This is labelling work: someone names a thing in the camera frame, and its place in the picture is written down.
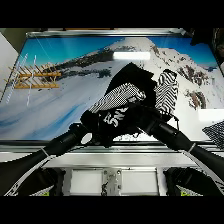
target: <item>snowy mountain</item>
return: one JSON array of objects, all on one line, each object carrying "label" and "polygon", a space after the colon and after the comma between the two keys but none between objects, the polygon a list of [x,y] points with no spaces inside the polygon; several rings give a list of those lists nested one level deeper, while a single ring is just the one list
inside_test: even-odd
[{"label": "snowy mountain", "polygon": [[[148,61],[114,60],[113,54],[118,51],[148,51],[151,58]],[[9,105],[5,105],[10,89],[7,88],[0,105],[1,139],[49,140],[62,134],[71,123],[79,122],[82,113],[104,95],[113,76],[130,62],[154,73],[155,81],[164,69],[176,72],[179,93],[174,115],[180,120],[180,129],[192,140],[208,139],[202,128],[212,120],[202,123],[198,110],[224,108],[224,79],[219,68],[208,71],[188,55],[175,49],[158,48],[146,37],[126,37],[103,49],[57,64],[57,70],[62,73],[57,78],[60,88],[32,90],[29,108],[25,106],[26,90],[14,93]],[[173,120],[169,124],[176,127]],[[155,139],[141,134],[137,138],[125,135],[116,140]]]}]

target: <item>metal bracket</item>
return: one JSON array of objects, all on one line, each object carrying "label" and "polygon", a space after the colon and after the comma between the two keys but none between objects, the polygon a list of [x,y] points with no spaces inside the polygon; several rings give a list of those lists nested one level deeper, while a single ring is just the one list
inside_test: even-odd
[{"label": "metal bracket", "polygon": [[102,196],[120,196],[122,183],[122,169],[103,169]]}]

